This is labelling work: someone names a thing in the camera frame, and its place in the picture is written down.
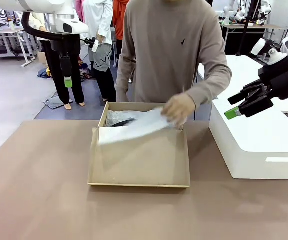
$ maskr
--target person standing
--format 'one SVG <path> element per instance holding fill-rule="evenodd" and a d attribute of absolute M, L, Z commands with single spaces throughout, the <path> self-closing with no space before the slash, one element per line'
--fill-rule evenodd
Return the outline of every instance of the person standing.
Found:
<path fill-rule="evenodd" d="M 205 0 L 130 0 L 119 58 L 118 102 L 128 102 L 128 79 L 135 68 L 134 102 L 166 103 L 162 114 L 183 123 L 201 104 L 229 85 L 225 44 L 218 15 Z M 198 65 L 203 82 L 193 85 Z"/>
<path fill-rule="evenodd" d="M 110 71 L 110 55 L 112 38 L 110 24 L 113 17 L 113 2 L 111 0 L 75 0 L 78 17 L 88 26 L 88 38 L 96 36 L 99 42 L 96 53 L 88 48 L 89 60 L 94 70 L 103 101 L 115 102 L 116 91 Z"/>
<path fill-rule="evenodd" d="M 44 15 L 41 13 L 31 13 L 29 16 L 29 26 L 33 29 L 46 32 L 45 29 L 45 20 Z M 63 73 L 60 67 L 59 62 L 59 54 L 56 51 L 53 51 L 50 45 L 50 41 L 46 39 L 38 39 L 42 45 L 42 48 L 45 52 L 45 57 L 47 61 L 47 65 L 50 70 L 50 74 L 55 84 L 55 88 L 58 94 L 60 101 L 63 102 L 64 108 L 66 110 L 71 110 L 71 106 L 69 104 L 69 92 L 65 87 Z M 84 103 L 84 94 L 81 85 L 79 65 L 78 65 L 78 54 L 70 55 L 70 62 L 72 66 L 72 92 L 74 95 L 75 102 L 83 107 Z"/>
<path fill-rule="evenodd" d="M 117 59 L 122 50 L 124 33 L 124 15 L 129 0 L 113 0 L 113 25 L 115 27 Z"/>

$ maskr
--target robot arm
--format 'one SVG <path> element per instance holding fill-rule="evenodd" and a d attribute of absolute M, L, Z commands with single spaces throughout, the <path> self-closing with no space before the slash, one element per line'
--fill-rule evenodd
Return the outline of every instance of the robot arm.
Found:
<path fill-rule="evenodd" d="M 75 17 L 72 0 L 0 0 L 0 8 L 8 11 L 46 14 L 50 16 L 49 24 L 52 33 L 88 32 L 87 25 Z"/>
<path fill-rule="evenodd" d="M 273 41 L 260 40 L 252 54 L 269 54 L 267 65 L 258 70 L 259 80 L 246 85 L 243 90 L 228 99 L 230 104 L 244 102 L 225 113 L 228 119 L 241 115 L 247 118 L 256 115 L 273 106 L 272 98 L 288 99 L 288 37 L 283 40 L 287 53 L 275 49 Z"/>
<path fill-rule="evenodd" d="M 226 6 L 224 8 L 224 13 L 225 13 L 225 21 L 224 24 L 229 24 L 229 12 L 234 11 L 234 3 L 236 0 L 229 0 L 229 6 Z M 245 4 L 243 0 L 237 0 L 238 2 L 238 8 L 239 11 L 235 14 L 235 20 L 241 21 L 242 18 L 244 17 L 246 10 L 245 10 Z"/>
<path fill-rule="evenodd" d="M 0 0 L 0 8 L 9 11 L 24 12 L 22 26 L 30 35 L 51 40 L 52 50 L 59 53 L 59 61 L 62 69 L 65 86 L 71 87 L 70 55 L 78 55 L 80 52 L 79 34 L 87 33 L 88 27 L 75 17 L 73 0 Z M 46 29 L 43 32 L 29 26 L 30 13 L 45 14 Z M 98 41 L 93 37 L 83 40 L 93 48 Z"/>
<path fill-rule="evenodd" d="M 261 7 L 258 15 L 259 24 L 264 25 L 267 16 L 272 12 L 272 7 L 269 0 L 261 0 Z"/>

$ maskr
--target sleeve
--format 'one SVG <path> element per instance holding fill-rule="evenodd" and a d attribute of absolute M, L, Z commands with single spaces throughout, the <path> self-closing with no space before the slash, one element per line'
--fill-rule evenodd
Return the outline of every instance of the sleeve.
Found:
<path fill-rule="evenodd" d="M 103 0 L 102 4 L 104 5 L 104 12 L 98 27 L 98 35 L 107 37 L 113 18 L 113 2 L 112 0 Z"/>
<path fill-rule="evenodd" d="M 40 27 L 44 27 L 44 25 L 33 15 L 33 13 L 29 14 L 28 25 L 36 30 L 39 30 Z"/>
<path fill-rule="evenodd" d="M 118 18 L 118 2 L 117 0 L 113 1 L 113 26 L 116 26 Z"/>
<path fill-rule="evenodd" d="M 82 0 L 75 0 L 75 10 L 79 19 L 84 22 Z"/>
<path fill-rule="evenodd" d="M 135 47 L 130 31 L 130 11 L 126 6 L 124 16 L 123 46 L 118 62 L 116 89 L 116 101 L 128 102 L 126 93 L 128 91 L 128 80 L 132 75 L 136 64 Z"/>
<path fill-rule="evenodd" d="M 222 38 L 218 17 L 205 22 L 200 40 L 200 52 L 197 62 L 205 67 L 204 81 L 194 85 L 186 93 L 196 106 L 210 103 L 228 86 L 232 72 L 227 66 L 225 43 Z"/>

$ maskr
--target tabletop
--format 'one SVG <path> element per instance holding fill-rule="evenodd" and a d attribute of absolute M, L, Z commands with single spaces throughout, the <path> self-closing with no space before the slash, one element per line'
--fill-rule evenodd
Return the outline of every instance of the tabletop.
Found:
<path fill-rule="evenodd" d="M 11 30 L 10 27 L 0 27 L 0 34 L 16 34 L 18 32 L 23 31 L 24 29 L 22 27 L 16 27 L 14 30 Z"/>
<path fill-rule="evenodd" d="M 227 29 L 244 29 L 245 25 L 244 24 L 224 24 L 224 28 Z M 272 25 L 272 24 L 266 24 L 264 26 L 254 24 L 254 25 L 248 25 L 247 29 L 284 29 L 282 27 L 279 27 L 277 25 Z"/>
<path fill-rule="evenodd" d="M 233 179 L 207 122 L 185 124 L 191 187 L 89 187 L 97 121 L 23 123 L 0 148 L 0 240 L 288 240 L 288 181 Z"/>
<path fill-rule="evenodd" d="M 220 100 L 229 99 L 239 93 L 245 85 L 258 80 L 258 70 L 263 67 L 245 55 L 227 55 L 226 58 L 233 75 L 229 87 L 217 97 Z M 202 64 L 198 67 L 198 73 L 204 78 L 205 69 Z M 278 98 L 274 98 L 272 101 L 281 112 L 288 114 L 288 99 L 281 101 Z"/>

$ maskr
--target beige sweater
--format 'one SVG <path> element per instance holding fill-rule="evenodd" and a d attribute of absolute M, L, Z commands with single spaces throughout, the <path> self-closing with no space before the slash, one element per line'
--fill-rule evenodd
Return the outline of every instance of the beige sweater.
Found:
<path fill-rule="evenodd" d="M 199 64 L 205 66 L 205 81 L 192 87 Z M 232 75 L 211 6 L 205 0 L 130 0 L 115 86 L 118 102 L 128 101 L 133 69 L 133 102 L 165 103 L 183 92 L 196 106 L 211 102 Z"/>

